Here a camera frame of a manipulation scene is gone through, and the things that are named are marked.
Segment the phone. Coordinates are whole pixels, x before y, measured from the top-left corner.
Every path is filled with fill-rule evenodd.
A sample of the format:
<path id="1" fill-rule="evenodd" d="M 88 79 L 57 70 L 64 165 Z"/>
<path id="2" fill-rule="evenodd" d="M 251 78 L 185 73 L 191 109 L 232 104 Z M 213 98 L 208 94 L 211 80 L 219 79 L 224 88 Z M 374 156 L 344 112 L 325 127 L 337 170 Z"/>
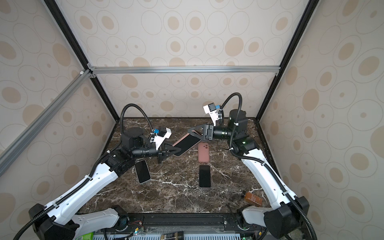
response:
<path id="1" fill-rule="evenodd" d="M 135 163 L 135 171 L 139 184 L 145 184 L 152 179 L 146 160 Z"/>
<path id="2" fill-rule="evenodd" d="M 191 149 L 193 146 L 198 144 L 201 140 L 190 134 L 186 134 L 181 139 L 173 144 L 173 147 L 180 148 L 180 151 L 175 153 L 175 156 L 179 157 L 183 155 L 186 151 Z"/>

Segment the pink phone case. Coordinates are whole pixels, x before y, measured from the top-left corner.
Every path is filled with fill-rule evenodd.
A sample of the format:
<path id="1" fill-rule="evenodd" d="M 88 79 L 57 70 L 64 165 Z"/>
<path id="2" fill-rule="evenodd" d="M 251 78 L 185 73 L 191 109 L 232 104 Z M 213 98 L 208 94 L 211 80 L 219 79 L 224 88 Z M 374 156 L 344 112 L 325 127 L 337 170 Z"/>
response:
<path id="1" fill-rule="evenodd" d="M 198 143 L 198 161 L 199 163 L 208 163 L 210 161 L 210 151 L 208 143 Z"/>

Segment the purple smartphone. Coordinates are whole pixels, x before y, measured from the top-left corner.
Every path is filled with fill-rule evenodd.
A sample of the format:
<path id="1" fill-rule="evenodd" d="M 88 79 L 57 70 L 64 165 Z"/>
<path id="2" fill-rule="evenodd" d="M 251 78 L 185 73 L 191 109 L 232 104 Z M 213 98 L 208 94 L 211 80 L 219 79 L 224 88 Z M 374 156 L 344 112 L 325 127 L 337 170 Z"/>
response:
<path id="1" fill-rule="evenodd" d="M 211 187 L 211 168 L 208 165 L 199 166 L 199 187 L 200 188 Z"/>

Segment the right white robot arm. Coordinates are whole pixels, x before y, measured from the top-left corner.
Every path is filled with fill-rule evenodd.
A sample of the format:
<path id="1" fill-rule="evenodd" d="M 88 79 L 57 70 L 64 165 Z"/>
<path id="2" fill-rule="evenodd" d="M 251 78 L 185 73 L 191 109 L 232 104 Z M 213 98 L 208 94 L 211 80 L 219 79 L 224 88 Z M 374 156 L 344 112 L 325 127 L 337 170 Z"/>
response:
<path id="1" fill-rule="evenodd" d="M 261 185 L 270 208 L 244 208 L 241 214 L 248 225 L 265 227 L 277 239 L 288 239 L 289 233 L 306 226 L 310 238 L 317 239 L 315 229 L 308 218 L 308 200 L 298 197 L 284 183 L 254 138 L 248 135 L 248 118 L 242 110 L 242 105 L 243 98 L 240 93 L 229 95 L 222 105 L 205 105 L 203 109 L 210 115 L 212 123 L 192 127 L 188 133 L 203 142 L 226 140 L 230 153 L 242 161 Z"/>

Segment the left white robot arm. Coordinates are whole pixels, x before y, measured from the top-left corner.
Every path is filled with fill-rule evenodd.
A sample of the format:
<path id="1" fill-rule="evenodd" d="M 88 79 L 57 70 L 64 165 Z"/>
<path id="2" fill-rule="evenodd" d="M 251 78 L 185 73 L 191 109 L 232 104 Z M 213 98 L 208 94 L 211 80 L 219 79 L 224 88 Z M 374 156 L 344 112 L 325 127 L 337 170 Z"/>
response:
<path id="1" fill-rule="evenodd" d="M 28 228 L 33 228 L 41 240 L 72 240 L 80 234 L 85 219 L 75 221 L 78 210 L 96 193 L 131 169 L 137 159 L 158 158 L 161 163 L 169 156 L 181 151 L 166 142 L 172 131 L 169 128 L 150 127 L 150 135 L 144 135 L 142 128 L 124 128 L 124 118 L 120 118 L 121 138 L 110 151 L 96 160 L 91 171 L 66 193 L 46 205 L 36 204 L 29 210 L 30 221 L 14 236 L 21 238 Z"/>

